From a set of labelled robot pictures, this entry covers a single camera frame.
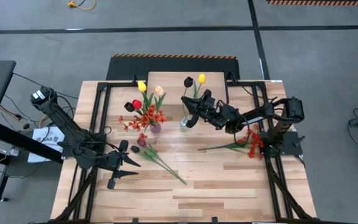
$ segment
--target pink vase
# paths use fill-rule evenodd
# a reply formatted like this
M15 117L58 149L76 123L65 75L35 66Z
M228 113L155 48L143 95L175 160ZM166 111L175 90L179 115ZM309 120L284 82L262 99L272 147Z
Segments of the pink vase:
M158 134L159 132L161 132L161 124L151 124L150 131L153 134Z

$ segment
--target white paper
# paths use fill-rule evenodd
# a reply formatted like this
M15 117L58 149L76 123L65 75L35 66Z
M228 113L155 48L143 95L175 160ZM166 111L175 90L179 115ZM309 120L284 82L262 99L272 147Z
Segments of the white paper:
M32 134L32 139L41 142L44 137L48 133L48 127L46 128L37 128L34 130ZM57 142L63 141L65 138L65 135L57 128L57 127L50 127L49 134L47 138L42 142L42 144L51 147L52 149L56 151L62 151L62 147L57 145ZM44 157L35 155L33 153L29 154L29 159L27 162L29 163L35 163L35 162L45 162L49 161L49 159L45 159Z

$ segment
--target concrete floor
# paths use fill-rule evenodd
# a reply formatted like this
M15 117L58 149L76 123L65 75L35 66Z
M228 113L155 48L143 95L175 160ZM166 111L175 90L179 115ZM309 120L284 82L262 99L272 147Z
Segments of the concrete floor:
M66 3L0 0L0 29L252 25L244 0L98 0L89 12ZM260 26L358 25L358 7L271 6L255 0L255 8ZM346 131L358 107L358 30L262 31L261 36L271 79L283 80L287 95L303 100L306 119L296 127L306 136L306 171L318 216L358 223L358 147ZM105 79L114 53L235 55L243 79L262 78L252 31L0 35L0 60L15 60L15 72L74 96L83 80ZM29 104L37 88L14 77L7 91L33 119L41 117ZM2 105L15 111L6 99ZM0 123L8 126L1 115ZM351 131L358 140L358 129ZM33 171L25 156L15 159L10 174ZM27 179L9 179L4 195L12 200L0 203L0 223L48 220L60 168L49 162Z

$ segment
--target orange and black striped tape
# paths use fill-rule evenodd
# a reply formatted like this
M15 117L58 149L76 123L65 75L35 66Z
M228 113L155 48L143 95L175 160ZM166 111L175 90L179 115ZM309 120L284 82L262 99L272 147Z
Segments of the orange and black striped tape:
M299 5L299 6L358 6L358 1L284 1L268 0L267 4L274 5Z
M111 57L164 57L164 58L237 59L237 57L235 57L235 56L215 56L215 55L164 55L164 54L113 54Z

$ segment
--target wooden tabletop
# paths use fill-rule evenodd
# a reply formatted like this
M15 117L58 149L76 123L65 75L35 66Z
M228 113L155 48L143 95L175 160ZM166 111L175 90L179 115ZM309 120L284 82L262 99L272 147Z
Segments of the wooden tabletop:
M201 86L200 93L208 88L217 100L226 101L223 73L205 75L206 83ZM218 217L220 222L274 220L263 160L249 159L246 154L228 149L198 151L202 147L233 142L233 135L226 134L224 130L215 131L208 123L200 121L194 128L181 131L183 110L180 97L185 91L183 80L187 76L197 80L198 73L149 73L148 94L154 92L157 85L167 92L162 109L168 122L162 124L162 131L157 135L146 131L149 136L147 142L186 180L187 185L158 165L128 150L129 157L142 167L124 164L122 170L136 171L139 175L123 177L117 180L114 190L108 190L106 186L111 172L99 169L91 222L131 222L133 218L139 218L140 222L210 222L211 217ZM282 82L265 82L269 98L286 97ZM90 126L97 84L98 81L83 82L81 87L74 120L84 129ZM241 87L229 87L228 91L230 104L239 108L240 112L255 108L253 97ZM193 91L189 89L187 95L191 94ZM132 129L125 132L123 125L118 122L120 115L126 120L135 115L124 109L125 102L133 99L142 100L136 87L112 89L106 120L106 125L112 128L107 137L109 142L118 145L125 139L130 145L137 145L139 133ZM99 106L98 121L101 107L102 103ZM240 138L245 133L241 131L237 136ZM282 156L282 160L289 191L307 213L315 216L303 165L293 156ZM51 218L57 217L67 206L75 164L73 158L65 160L63 164ZM77 172L73 194L77 190L79 173ZM283 198L278 189L277 192L281 213L285 217ZM86 192L83 197L80 218L85 215L87 195Z

